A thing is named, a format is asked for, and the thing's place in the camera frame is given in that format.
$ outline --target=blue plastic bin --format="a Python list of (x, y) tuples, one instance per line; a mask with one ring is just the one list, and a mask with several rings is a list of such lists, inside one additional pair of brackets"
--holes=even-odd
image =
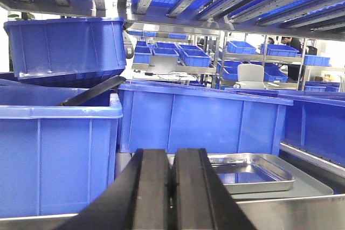
[(168, 34), (168, 38), (187, 40), (188, 39), (188, 35), (186, 35), (186, 34), (179, 34), (179, 33), (169, 33)]
[[(224, 67), (238, 67), (239, 64), (242, 64), (241, 61), (232, 61), (232, 60), (226, 60), (224, 61)], [(218, 61), (216, 71), (219, 73), (220, 68), (222, 65), (222, 61)]]
[(320, 57), (316, 55), (305, 55), (304, 65), (328, 67), (329, 60), (330, 58)]
[(237, 67), (224, 67), (223, 78), (226, 80), (237, 81)]
[(326, 90), (325, 86), (305, 86), (305, 91), (311, 92), (324, 92)]
[(157, 32), (143, 32), (143, 35), (146, 37), (156, 37)]
[(134, 49), (133, 63), (149, 64), (152, 55), (152, 49), (149, 47), (137, 46)]
[(178, 61), (179, 55), (176, 50), (172, 48), (153, 48), (152, 52), (153, 55), (176, 57), (176, 62)]
[[(206, 148), (209, 153), (279, 153), (286, 106), (293, 102), (222, 90), (128, 81), (120, 151)], [(205, 127), (204, 121), (219, 121)]]
[(143, 40), (138, 40), (135, 46), (148, 47), (147, 42)]
[(287, 45), (268, 44), (267, 55), (281, 57), (296, 57), (298, 51)]
[(92, 87), (126, 65), (122, 18), (6, 22), (15, 76), (44, 86)]
[(173, 48), (175, 50), (178, 49), (177, 45), (175, 43), (161, 43), (156, 42), (157, 48)]
[(77, 213), (114, 179), (119, 99), (58, 107), (85, 89), (21, 85), (0, 86), (0, 217)]
[(288, 76), (280, 72), (276, 67), (265, 67), (264, 81), (266, 82), (286, 82)]
[(142, 36), (142, 31), (128, 29), (127, 32), (128, 32), (128, 34), (130, 34), (130, 35)]
[(180, 54), (186, 66), (209, 67), (211, 57), (203, 51), (183, 50)]
[(227, 51), (231, 53), (255, 54), (256, 48), (245, 41), (228, 41)]

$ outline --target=blue storage box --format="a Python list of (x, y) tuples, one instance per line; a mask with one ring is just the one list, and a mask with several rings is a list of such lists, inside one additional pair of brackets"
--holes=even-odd
[(267, 55), (281, 57), (296, 57), (298, 51), (287, 45), (268, 44)]
[(256, 48), (245, 41), (228, 41), (227, 51), (231, 53), (255, 54)]
[(143, 35), (146, 37), (156, 37), (157, 32), (143, 32)]
[(161, 43), (156, 42), (157, 48), (173, 48), (175, 50), (178, 49), (177, 45), (175, 43)]
[(186, 66), (209, 67), (211, 57), (203, 51), (182, 50), (180, 57)]
[(264, 81), (266, 82), (286, 82), (288, 76), (280, 72), (276, 67), (265, 67)]
[(147, 42), (143, 40), (138, 40), (135, 46), (148, 47)]
[(92, 87), (126, 65), (122, 18), (6, 22), (15, 76), (44, 86)]
[(176, 57), (176, 62), (178, 61), (178, 53), (172, 48), (153, 48), (152, 51), (153, 55)]
[(328, 67), (329, 60), (330, 58), (320, 57), (316, 55), (305, 55), (304, 65)]
[[(241, 61), (232, 61), (232, 60), (226, 60), (224, 61), (224, 67), (238, 67), (239, 64), (242, 64)], [(222, 65), (222, 61), (218, 61), (216, 71), (219, 73), (220, 68)]]
[(311, 92), (324, 92), (326, 89), (325, 86), (305, 86), (305, 91), (311, 91)]
[(133, 63), (149, 64), (152, 55), (152, 50), (149, 47), (137, 46), (134, 49)]
[(128, 29), (127, 32), (128, 32), (128, 34), (130, 34), (130, 35), (142, 36), (142, 31)]
[[(222, 90), (127, 81), (120, 151), (206, 148), (209, 153), (263, 152), (277, 155), (290, 100), (241, 96)], [(205, 127), (205, 120), (219, 121)]]
[(0, 217), (78, 213), (112, 183), (117, 94), (55, 106), (84, 91), (0, 86)]
[(237, 81), (237, 67), (224, 67), (223, 78)]
[(169, 33), (168, 34), (168, 38), (187, 40), (188, 39), (188, 35), (186, 35), (186, 34), (179, 34), (179, 33)]

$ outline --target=metal tray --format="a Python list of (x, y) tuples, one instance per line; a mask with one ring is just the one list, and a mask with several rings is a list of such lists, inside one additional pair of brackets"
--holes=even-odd
[(210, 163), (231, 194), (287, 191), (295, 177), (256, 154), (209, 155)]

